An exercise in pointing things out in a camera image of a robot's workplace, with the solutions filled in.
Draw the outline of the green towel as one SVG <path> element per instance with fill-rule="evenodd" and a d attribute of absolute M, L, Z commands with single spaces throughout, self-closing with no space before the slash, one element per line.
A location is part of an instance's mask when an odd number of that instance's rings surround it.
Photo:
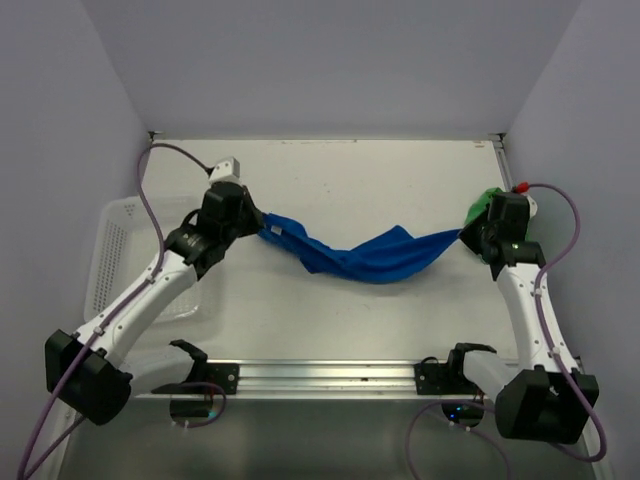
<path fill-rule="evenodd" d="M 484 210 L 484 208 L 489 204 L 489 201 L 491 200 L 492 196 L 497 193 L 513 193 L 513 192 L 511 190 L 504 191 L 498 187 L 485 190 L 469 207 L 466 219 L 463 222 L 463 228 L 467 224 L 469 224 L 471 221 L 473 221 Z"/>

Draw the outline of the blue towel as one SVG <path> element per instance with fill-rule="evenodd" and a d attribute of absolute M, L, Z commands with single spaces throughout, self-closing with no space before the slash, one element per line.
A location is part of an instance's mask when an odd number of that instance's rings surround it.
<path fill-rule="evenodd" d="M 298 221 L 269 213 L 258 236 L 293 255 L 310 274 L 390 284 L 425 270 L 456 242 L 459 233 L 452 229 L 414 237 L 396 225 L 351 249 L 334 249 L 311 237 Z"/>

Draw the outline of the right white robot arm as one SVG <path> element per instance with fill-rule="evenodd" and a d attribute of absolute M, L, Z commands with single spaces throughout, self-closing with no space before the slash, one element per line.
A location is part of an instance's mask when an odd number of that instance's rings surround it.
<path fill-rule="evenodd" d="M 599 386 L 594 376 L 580 372 L 560 331 L 542 248 L 526 238 L 530 213 L 525 195 L 500 192 L 459 234 L 489 266 L 507 306 L 517 365 L 508 366 L 488 345 L 458 343 L 449 353 L 445 379 L 461 393 L 476 386 L 493 402 L 501 436 L 572 445 Z"/>

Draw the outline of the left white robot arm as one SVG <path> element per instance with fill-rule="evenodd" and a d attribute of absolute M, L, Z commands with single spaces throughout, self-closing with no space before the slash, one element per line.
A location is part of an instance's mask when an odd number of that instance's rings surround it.
<path fill-rule="evenodd" d="M 113 420 L 132 394 L 134 377 L 121 366 L 142 333 L 221 262 L 235 240 L 263 226 L 247 187 L 213 183 L 201 207 L 163 239 L 154 263 L 136 283 L 74 333 L 58 330 L 47 339 L 48 391 L 96 425 Z"/>

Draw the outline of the white perforated plastic basket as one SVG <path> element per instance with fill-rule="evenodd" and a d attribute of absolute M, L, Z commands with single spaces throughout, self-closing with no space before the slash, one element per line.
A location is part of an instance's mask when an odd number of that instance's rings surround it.
<path fill-rule="evenodd" d="M 152 197 L 149 204 L 165 238 L 200 203 L 193 195 L 174 195 Z M 156 232 L 139 197 L 108 203 L 98 225 L 85 296 L 84 322 L 102 313 L 144 269 L 151 270 L 157 252 Z M 202 289 L 196 284 L 167 306 L 155 323 L 196 320 L 204 313 L 202 302 Z"/>

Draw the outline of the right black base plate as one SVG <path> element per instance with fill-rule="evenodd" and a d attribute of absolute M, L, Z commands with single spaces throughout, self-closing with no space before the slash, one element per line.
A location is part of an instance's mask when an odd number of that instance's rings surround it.
<path fill-rule="evenodd" d="M 442 363 L 436 357 L 428 356 L 413 364 L 416 394 L 454 395 L 464 394 L 467 387 L 456 377 L 447 362 Z"/>

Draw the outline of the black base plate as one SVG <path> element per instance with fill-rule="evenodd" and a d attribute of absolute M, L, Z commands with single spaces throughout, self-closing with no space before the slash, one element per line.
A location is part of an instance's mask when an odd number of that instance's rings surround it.
<path fill-rule="evenodd" d="M 208 362 L 204 378 L 221 387 L 227 395 L 235 395 L 240 379 L 240 365 L 232 362 Z"/>
<path fill-rule="evenodd" d="M 442 363 L 436 357 L 428 356 L 413 364 L 416 394 L 454 395 L 464 394 L 467 387 L 456 377 L 447 362 Z"/>

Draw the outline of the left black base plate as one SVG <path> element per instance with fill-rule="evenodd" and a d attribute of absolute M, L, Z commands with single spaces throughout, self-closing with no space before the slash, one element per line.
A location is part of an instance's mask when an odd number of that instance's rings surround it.
<path fill-rule="evenodd" d="M 221 387 L 227 395 L 235 395 L 240 379 L 240 365 L 232 362 L 208 362 L 204 378 Z"/>

